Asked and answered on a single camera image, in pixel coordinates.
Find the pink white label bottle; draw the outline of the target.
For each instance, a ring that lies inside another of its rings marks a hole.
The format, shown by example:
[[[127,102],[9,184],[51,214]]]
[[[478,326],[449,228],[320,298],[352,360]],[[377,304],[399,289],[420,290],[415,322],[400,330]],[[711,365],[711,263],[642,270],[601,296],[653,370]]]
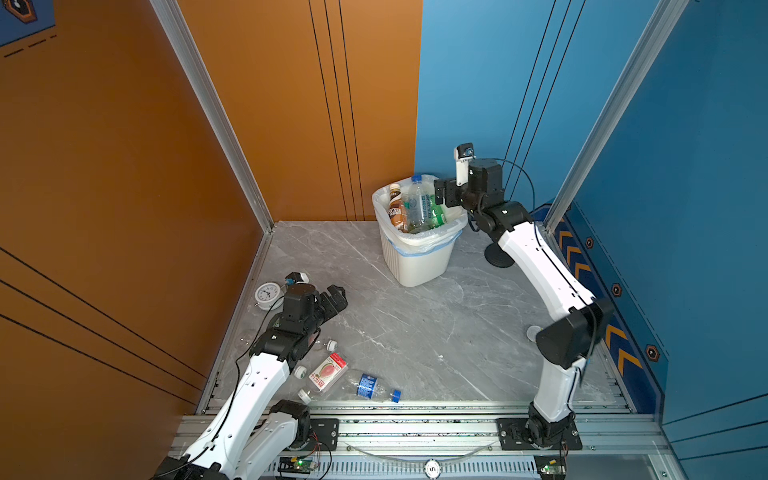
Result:
[[[331,353],[313,371],[308,372],[304,386],[297,393],[298,398],[305,405],[325,399],[347,370],[348,362],[339,353]]]

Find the clear water bottle blue cap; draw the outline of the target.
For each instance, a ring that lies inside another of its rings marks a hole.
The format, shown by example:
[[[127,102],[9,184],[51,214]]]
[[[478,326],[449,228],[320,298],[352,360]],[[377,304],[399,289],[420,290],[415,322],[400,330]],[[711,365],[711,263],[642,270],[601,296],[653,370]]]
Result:
[[[433,228],[431,198],[421,175],[411,177],[406,206],[409,233],[417,234]]]

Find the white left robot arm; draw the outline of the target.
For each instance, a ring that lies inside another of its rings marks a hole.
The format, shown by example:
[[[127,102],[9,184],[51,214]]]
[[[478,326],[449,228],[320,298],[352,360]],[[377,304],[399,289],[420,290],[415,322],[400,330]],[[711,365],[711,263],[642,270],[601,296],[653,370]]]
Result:
[[[248,363],[238,384],[203,433],[179,458],[166,457],[155,479],[259,479],[281,452],[302,446],[310,433],[309,408],[270,402],[321,327],[348,306],[343,287],[320,292],[309,283],[287,287],[282,310],[244,353]]]

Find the crushed bottle blue label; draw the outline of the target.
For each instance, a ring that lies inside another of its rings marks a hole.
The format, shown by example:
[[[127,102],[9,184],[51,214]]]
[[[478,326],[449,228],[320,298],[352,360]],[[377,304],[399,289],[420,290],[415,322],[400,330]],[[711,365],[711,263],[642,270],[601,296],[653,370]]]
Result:
[[[399,403],[402,399],[399,389],[367,373],[351,373],[345,389],[354,397],[364,400]]]

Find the green sprite bottle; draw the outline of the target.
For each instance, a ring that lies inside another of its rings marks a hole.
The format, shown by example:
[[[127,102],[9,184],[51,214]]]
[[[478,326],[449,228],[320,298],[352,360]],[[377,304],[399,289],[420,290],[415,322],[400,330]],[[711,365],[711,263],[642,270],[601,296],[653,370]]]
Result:
[[[431,203],[430,210],[430,225],[432,229],[438,228],[447,223],[446,214],[442,205]]]

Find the brown coffee drink bottle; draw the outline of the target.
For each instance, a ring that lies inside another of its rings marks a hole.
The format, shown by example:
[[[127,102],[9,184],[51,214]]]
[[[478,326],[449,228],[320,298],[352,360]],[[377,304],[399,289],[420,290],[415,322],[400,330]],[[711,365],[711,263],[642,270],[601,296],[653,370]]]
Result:
[[[392,225],[398,231],[407,231],[407,208],[399,183],[392,183],[389,185],[389,205],[387,213]]]

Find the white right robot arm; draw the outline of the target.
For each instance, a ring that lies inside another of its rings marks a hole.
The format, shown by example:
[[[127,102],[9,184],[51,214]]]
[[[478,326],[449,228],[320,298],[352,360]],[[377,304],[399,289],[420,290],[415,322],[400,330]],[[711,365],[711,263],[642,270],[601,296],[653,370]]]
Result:
[[[500,160],[461,154],[455,178],[435,181],[436,200],[472,214],[478,229],[492,241],[487,260],[518,266],[552,319],[535,336],[543,368],[523,428],[526,443],[547,449],[560,446],[574,427],[575,392],[614,308],[610,301],[597,299],[557,258],[529,211],[506,199],[502,176]]]

